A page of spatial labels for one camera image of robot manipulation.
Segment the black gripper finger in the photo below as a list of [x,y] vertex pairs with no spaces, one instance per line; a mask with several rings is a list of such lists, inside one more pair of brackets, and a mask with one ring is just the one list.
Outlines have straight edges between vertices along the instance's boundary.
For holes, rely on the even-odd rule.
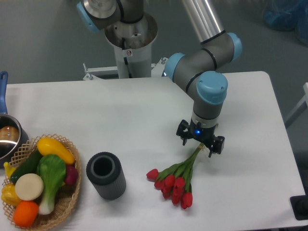
[[224,141],[225,137],[223,136],[214,136],[213,142],[211,146],[209,147],[209,155],[208,157],[211,157],[212,154],[221,154],[222,150],[224,148]]
[[182,145],[187,143],[187,140],[192,138],[190,132],[190,125],[186,120],[182,120],[177,128],[176,135],[179,136],[182,140]]

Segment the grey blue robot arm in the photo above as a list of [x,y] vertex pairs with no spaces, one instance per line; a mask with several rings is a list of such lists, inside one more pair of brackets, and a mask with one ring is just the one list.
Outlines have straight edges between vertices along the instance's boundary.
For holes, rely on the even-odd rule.
[[[203,143],[210,154],[220,154],[224,137],[215,136],[217,119],[227,96],[228,81],[217,69],[238,58],[241,40],[227,33],[209,0],[185,0],[183,6],[198,36],[201,49],[192,55],[176,53],[164,73],[192,100],[190,122],[181,121],[176,134]],[[113,46],[119,78],[150,77],[151,45],[158,33],[154,18],[142,0],[81,0],[77,11],[93,32],[104,32]]]

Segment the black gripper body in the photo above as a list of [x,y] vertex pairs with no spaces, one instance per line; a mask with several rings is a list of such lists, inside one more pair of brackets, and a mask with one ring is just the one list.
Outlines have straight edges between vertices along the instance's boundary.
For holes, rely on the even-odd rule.
[[205,144],[206,146],[211,146],[217,140],[217,137],[214,134],[215,129],[216,125],[210,128],[203,128],[194,123],[191,119],[190,127],[188,128],[188,139],[194,139]]

